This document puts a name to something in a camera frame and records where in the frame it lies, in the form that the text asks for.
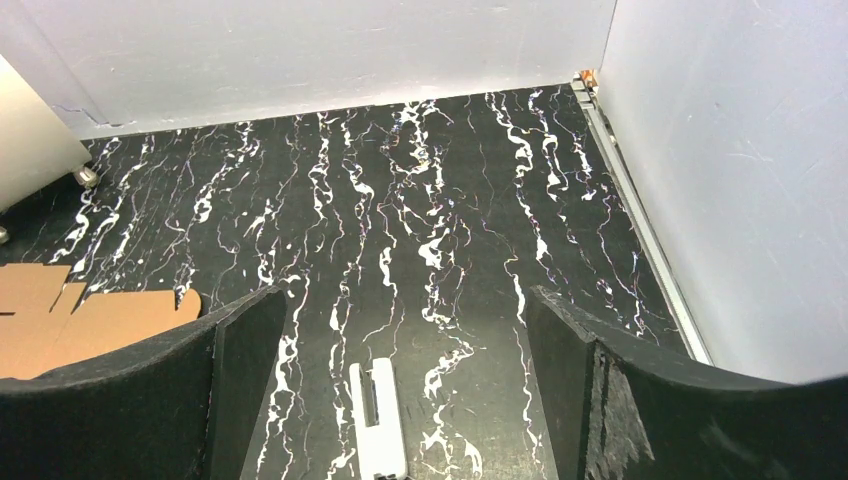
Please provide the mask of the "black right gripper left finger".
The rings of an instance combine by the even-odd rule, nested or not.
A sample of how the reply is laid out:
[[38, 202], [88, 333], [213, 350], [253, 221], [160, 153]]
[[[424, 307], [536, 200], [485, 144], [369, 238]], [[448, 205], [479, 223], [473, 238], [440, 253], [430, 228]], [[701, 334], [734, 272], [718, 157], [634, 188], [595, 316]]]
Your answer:
[[236, 479], [286, 320], [278, 286], [116, 351], [1, 382], [5, 479]]

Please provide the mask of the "brown cardboard box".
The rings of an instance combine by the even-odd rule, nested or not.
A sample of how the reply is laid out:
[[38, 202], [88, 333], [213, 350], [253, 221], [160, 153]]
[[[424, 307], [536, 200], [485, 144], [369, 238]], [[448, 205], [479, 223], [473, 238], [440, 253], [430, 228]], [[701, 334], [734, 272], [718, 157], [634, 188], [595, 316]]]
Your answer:
[[68, 266], [1, 267], [1, 376], [34, 379], [188, 324], [200, 316], [193, 289], [95, 293], [66, 281]]

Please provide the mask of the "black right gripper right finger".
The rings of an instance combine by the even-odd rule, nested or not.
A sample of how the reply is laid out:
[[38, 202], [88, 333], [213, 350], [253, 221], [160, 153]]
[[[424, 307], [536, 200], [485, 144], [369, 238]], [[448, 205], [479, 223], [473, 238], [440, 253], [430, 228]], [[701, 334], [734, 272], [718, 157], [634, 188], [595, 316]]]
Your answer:
[[541, 286], [527, 328], [562, 479], [843, 479], [847, 381], [785, 384], [640, 340]]

